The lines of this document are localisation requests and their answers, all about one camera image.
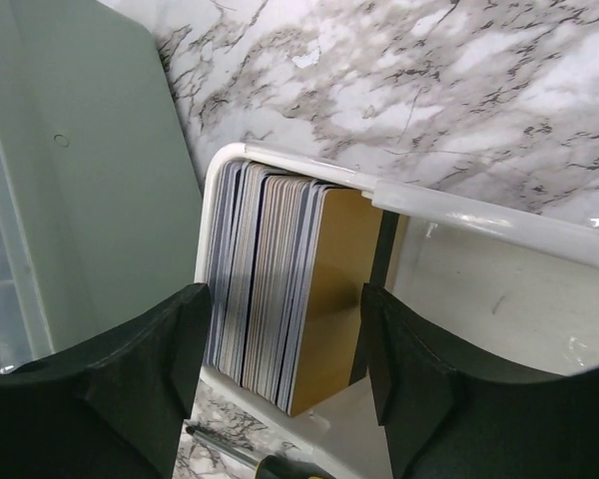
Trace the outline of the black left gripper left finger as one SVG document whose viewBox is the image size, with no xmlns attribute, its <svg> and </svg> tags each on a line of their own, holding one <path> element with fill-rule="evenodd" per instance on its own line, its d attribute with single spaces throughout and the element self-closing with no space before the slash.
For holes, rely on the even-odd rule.
<svg viewBox="0 0 599 479">
<path fill-rule="evenodd" d="M 213 302 L 190 284 L 140 316 L 0 374 L 0 478 L 170 478 Z"/>
</svg>

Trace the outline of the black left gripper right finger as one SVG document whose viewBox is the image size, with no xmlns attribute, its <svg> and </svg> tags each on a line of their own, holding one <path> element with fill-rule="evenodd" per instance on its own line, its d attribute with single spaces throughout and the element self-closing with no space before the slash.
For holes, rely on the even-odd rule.
<svg viewBox="0 0 599 479">
<path fill-rule="evenodd" d="M 372 284 L 361 325 L 394 477 L 599 478 L 599 366 L 504 359 Z"/>
</svg>

